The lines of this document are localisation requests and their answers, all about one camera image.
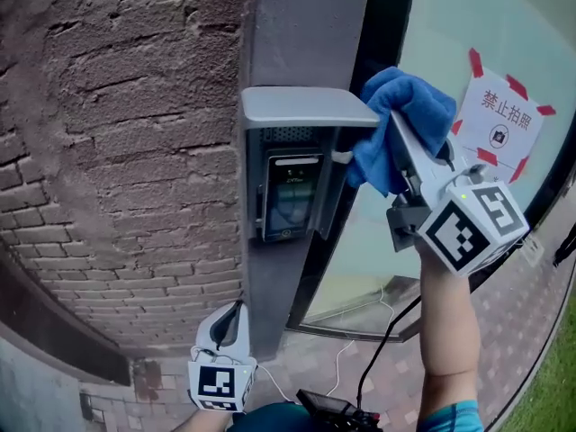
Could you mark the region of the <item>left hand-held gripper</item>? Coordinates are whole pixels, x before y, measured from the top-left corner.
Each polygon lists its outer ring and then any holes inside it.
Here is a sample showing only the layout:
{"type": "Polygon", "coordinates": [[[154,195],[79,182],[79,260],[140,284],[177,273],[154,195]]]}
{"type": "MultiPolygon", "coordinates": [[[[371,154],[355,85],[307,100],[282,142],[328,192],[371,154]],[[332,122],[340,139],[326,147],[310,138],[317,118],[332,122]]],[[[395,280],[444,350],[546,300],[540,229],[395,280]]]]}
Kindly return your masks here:
{"type": "Polygon", "coordinates": [[[243,412],[257,370],[249,356],[247,305],[236,300],[212,312],[198,326],[195,344],[188,362],[192,403],[200,410],[243,412]]]}

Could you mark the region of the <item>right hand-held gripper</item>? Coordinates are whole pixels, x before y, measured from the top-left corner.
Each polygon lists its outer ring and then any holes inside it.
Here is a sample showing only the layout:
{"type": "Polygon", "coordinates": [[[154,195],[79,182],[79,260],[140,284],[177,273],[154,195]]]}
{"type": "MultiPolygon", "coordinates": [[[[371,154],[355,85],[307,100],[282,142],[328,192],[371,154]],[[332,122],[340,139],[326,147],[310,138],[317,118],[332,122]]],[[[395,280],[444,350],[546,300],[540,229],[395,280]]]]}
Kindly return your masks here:
{"type": "Polygon", "coordinates": [[[393,163],[409,187],[386,212],[395,251],[422,239],[452,273],[467,276],[495,262],[528,233],[506,184],[487,180],[484,164],[467,167],[454,136],[433,155],[395,111],[389,132],[393,163]]]}

